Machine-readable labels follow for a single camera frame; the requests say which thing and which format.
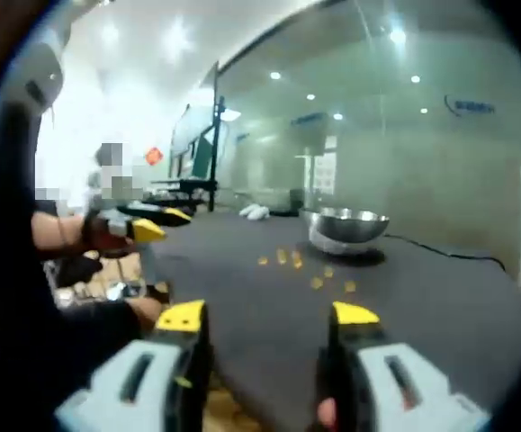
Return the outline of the person's left hand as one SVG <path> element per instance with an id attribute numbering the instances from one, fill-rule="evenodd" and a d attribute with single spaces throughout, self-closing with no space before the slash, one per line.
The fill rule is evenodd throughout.
<path id="1" fill-rule="evenodd" d="M 84 218 L 81 244 L 85 252 L 105 252 L 127 249 L 131 245 L 131 241 L 127 237 L 112 234 L 105 219 L 98 214 L 90 213 Z"/>

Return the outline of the person's right hand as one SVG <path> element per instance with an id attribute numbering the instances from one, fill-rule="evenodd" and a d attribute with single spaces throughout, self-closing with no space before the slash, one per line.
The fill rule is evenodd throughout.
<path id="1" fill-rule="evenodd" d="M 337 431 L 337 405 L 333 398 L 328 397 L 319 403 L 317 418 L 319 424 L 328 432 Z"/>

